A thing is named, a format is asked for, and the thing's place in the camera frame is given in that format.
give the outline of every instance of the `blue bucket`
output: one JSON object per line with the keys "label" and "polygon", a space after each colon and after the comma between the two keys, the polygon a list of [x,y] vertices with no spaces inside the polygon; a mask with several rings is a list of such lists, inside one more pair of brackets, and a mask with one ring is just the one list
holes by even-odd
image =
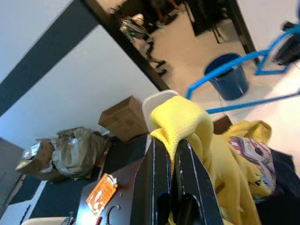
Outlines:
{"label": "blue bucket", "polygon": [[[205,69],[204,76],[214,69],[226,64],[234,59],[239,58],[237,53],[228,53],[214,59]],[[232,67],[227,72],[224,72],[210,80],[212,86],[219,92],[224,100],[234,100],[243,96],[248,88],[243,67],[241,64]]]}

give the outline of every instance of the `plastic bag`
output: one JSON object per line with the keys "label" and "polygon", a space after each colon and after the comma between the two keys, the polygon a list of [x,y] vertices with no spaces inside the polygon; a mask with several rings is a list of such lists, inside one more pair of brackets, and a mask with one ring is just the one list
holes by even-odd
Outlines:
{"label": "plastic bag", "polygon": [[97,155],[107,144],[107,139],[90,129],[78,127],[60,131],[53,145],[52,155],[57,170],[68,177],[78,178],[92,172]]}

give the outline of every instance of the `blue metal frame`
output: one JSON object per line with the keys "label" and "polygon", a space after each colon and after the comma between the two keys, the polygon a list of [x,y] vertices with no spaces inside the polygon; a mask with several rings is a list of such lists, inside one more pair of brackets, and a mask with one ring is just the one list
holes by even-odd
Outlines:
{"label": "blue metal frame", "polygon": [[[221,73],[224,73],[228,70],[230,70],[233,66],[236,66],[238,64],[241,64],[245,61],[248,60],[252,60],[257,58],[258,56],[263,56],[262,61],[259,63],[259,65],[257,66],[257,70],[255,72],[255,75],[270,75],[270,74],[281,74],[281,73],[285,73],[289,67],[289,65],[287,65],[284,69],[282,70],[262,70],[265,62],[267,61],[267,59],[269,58],[270,52],[288,35],[290,34],[300,34],[300,24],[297,24],[295,27],[288,29],[284,34],[280,35],[270,46],[268,49],[265,50],[261,50],[258,52],[252,52],[249,53],[245,56],[241,56],[240,58],[237,58],[235,60],[232,60],[220,67],[218,67],[217,69],[211,71],[210,73],[208,73],[205,77],[203,77],[202,79],[200,79],[199,81],[193,83],[191,86],[189,86],[187,93],[186,93],[186,98],[187,99],[191,99],[193,92],[199,88],[202,84],[204,84],[205,82],[211,80],[212,78],[220,75]],[[289,95],[284,95],[284,96],[280,96],[280,97],[275,97],[275,98],[270,98],[270,99],[265,99],[265,100],[260,100],[260,101],[255,101],[255,102],[248,102],[248,103],[243,103],[243,104],[238,104],[238,105],[230,105],[227,107],[221,107],[221,108],[216,108],[216,109],[209,109],[207,110],[207,112],[209,114],[212,113],[219,113],[219,112],[224,112],[224,111],[229,111],[229,110],[233,110],[233,109],[239,109],[239,108],[244,108],[244,107],[249,107],[249,106],[254,106],[254,105],[259,105],[259,104],[264,104],[267,102],[272,102],[272,101],[278,101],[278,100],[282,100],[285,98],[290,98],[290,97],[294,97],[294,96],[298,96],[300,95],[300,91],[294,93],[294,94],[289,94]]]}

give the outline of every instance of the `dark table surface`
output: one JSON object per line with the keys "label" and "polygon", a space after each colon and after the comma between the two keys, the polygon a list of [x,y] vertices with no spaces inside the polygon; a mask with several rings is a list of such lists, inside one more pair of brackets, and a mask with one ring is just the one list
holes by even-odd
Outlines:
{"label": "dark table surface", "polygon": [[[126,225],[130,222],[132,194],[135,182],[135,174],[141,164],[142,160],[138,160],[130,165],[127,165],[115,172],[112,175],[117,178],[118,189],[113,198],[101,213],[102,221],[101,225],[106,225],[107,215],[109,213],[109,223],[112,225]],[[97,185],[98,181],[95,181],[82,189],[78,213],[76,216],[77,225],[94,225],[97,218],[89,209],[86,199],[90,192]]]}

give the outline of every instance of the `cardboard box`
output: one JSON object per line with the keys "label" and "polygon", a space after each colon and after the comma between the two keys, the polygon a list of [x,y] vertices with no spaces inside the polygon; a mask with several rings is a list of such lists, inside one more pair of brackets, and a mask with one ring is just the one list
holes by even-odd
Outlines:
{"label": "cardboard box", "polygon": [[64,176],[51,165],[53,152],[54,146],[50,141],[40,141],[23,152],[15,170],[40,180],[61,180]]}
{"label": "cardboard box", "polygon": [[123,142],[148,133],[142,105],[133,96],[102,112],[98,124],[111,131]]}

